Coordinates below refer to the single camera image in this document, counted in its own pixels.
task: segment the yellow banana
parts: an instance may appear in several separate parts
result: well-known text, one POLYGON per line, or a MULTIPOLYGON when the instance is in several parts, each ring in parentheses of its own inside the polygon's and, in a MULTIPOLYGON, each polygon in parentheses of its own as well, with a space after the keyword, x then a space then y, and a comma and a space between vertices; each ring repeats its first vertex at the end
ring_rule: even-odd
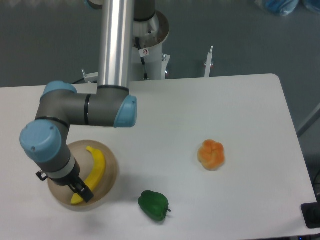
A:
MULTIPOLYGON (((93 147, 87 146, 86 150, 88 150, 93 157, 93 169, 84 183, 89 187, 89 189, 93 192, 95 188, 100 183, 102 177, 106 171, 106 159, 104 154, 99 150, 93 147)), ((73 194, 71 199, 71 204, 76 205, 83 201, 83 199, 78 194, 73 194)))

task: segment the green bell pepper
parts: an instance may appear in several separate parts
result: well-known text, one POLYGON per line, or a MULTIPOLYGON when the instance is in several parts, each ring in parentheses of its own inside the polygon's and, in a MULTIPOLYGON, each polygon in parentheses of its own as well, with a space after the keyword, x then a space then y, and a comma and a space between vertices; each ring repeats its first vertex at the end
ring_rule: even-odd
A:
POLYGON ((161 193, 144 191, 138 199, 138 204, 144 213, 154 221, 160 222, 171 212, 168 199, 161 193))

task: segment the metal bracket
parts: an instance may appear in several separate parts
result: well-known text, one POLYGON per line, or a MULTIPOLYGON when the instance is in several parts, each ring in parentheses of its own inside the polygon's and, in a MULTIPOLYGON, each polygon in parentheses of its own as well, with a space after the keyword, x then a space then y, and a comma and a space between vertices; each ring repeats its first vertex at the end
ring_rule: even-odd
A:
POLYGON ((211 46, 210 51, 206 57, 206 62, 203 64, 205 66, 205 72, 204 72, 205 78, 210 77, 210 69, 212 69, 214 67, 214 62, 212 60, 213 49, 214 49, 214 46, 211 46))
POLYGON ((161 67, 161 79, 166 80, 169 75, 168 71, 168 63, 170 61, 170 55, 168 54, 162 54, 162 67, 161 67))
POLYGON ((82 69, 82 74, 83 74, 83 79, 85 81, 85 83, 97 83, 98 82, 98 73, 94 72, 94 73, 89 73, 86 74, 85 70, 82 69))
POLYGON ((46 174, 43 170, 38 171, 35 175, 41 180, 41 181, 45 181, 48 176, 42 176, 43 174, 46 174))

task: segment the blue object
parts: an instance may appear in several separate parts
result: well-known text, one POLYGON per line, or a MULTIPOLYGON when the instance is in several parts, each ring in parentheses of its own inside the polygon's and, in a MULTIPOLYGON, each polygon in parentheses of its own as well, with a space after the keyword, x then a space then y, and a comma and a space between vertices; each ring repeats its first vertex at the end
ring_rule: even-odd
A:
POLYGON ((299 0, 262 0, 263 6, 269 12, 279 15, 286 16, 292 13, 297 7, 299 0))
POLYGON ((127 96, 114 121, 115 128, 131 128, 137 122, 138 102, 135 96, 127 96))
POLYGON ((52 160, 60 151, 62 137, 58 128, 48 120, 30 122, 20 134, 20 144, 36 163, 52 160))
POLYGON ((308 10, 320 14, 320 0, 303 0, 303 4, 308 10))
POLYGON ((84 5, 91 10, 99 10, 102 9, 102 5, 95 5, 94 3, 89 3, 88 0, 84 0, 84 5))
POLYGON ((45 87, 41 98, 47 93, 50 93, 56 90, 69 90, 75 94, 77 93, 77 89, 69 83, 65 83, 63 81, 52 81, 45 87))

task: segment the cable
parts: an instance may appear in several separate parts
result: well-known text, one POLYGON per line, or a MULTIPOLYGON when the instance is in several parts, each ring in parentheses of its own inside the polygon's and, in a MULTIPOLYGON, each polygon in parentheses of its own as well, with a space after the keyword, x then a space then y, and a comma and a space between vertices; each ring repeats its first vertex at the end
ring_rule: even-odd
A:
POLYGON ((320 174, 320 170, 318 171, 318 173, 315 175, 315 178, 313 179, 313 182, 312 182, 312 186, 314 186, 315 184, 316 184, 316 179, 317 179, 317 177, 319 176, 319 174, 320 174))
MULTIPOLYGON (((138 50, 141 50, 140 39, 138 37, 135 38, 135 44, 136 44, 138 50)), ((143 56, 140 58, 141 58, 141 63, 143 65, 143 69, 144 69, 144 80, 149 80, 148 74, 147 74, 145 58, 143 56)))
POLYGON ((79 80, 77 80, 77 81, 75 81, 74 83, 72 83, 72 84, 78 84, 78 83, 80 83, 81 81, 83 81, 83 80, 85 80, 84 78, 81 78, 81 79, 79 79, 79 80))

